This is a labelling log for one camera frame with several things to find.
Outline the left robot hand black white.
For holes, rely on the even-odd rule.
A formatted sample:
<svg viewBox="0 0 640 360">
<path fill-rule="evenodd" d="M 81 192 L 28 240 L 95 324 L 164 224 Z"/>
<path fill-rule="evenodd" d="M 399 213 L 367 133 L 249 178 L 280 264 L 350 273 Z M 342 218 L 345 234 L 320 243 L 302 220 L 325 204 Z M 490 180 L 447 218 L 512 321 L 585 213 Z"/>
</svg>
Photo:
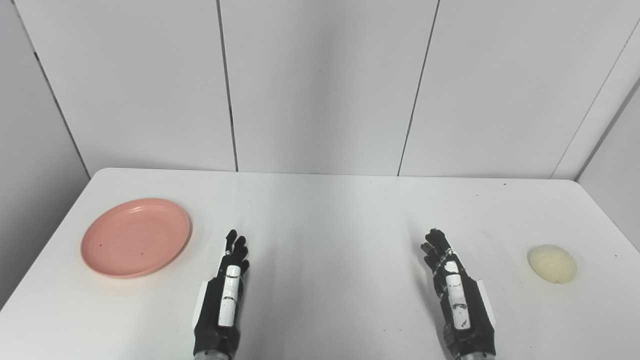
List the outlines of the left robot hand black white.
<svg viewBox="0 0 640 360">
<path fill-rule="evenodd" d="M 239 315 L 244 277 L 250 268 L 246 237 L 234 228 L 226 235 L 225 251 L 215 276 L 206 282 L 194 326 L 195 360 L 232 360 L 239 348 Z"/>
</svg>

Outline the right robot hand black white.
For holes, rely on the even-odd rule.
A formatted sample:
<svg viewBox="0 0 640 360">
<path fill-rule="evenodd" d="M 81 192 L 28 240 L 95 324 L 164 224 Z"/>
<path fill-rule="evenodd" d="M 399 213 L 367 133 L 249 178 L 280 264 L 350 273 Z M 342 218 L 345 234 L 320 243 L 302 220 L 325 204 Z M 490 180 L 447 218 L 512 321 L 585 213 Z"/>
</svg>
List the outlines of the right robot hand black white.
<svg viewBox="0 0 640 360">
<path fill-rule="evenodd" d="M 443 231 L 432 228 L 420 248 L 432 271 L 445 319 L 443 339 L 455 360 L 494 360 L 495 328 L 478 282 L 471 278 Z"/>
</svg>

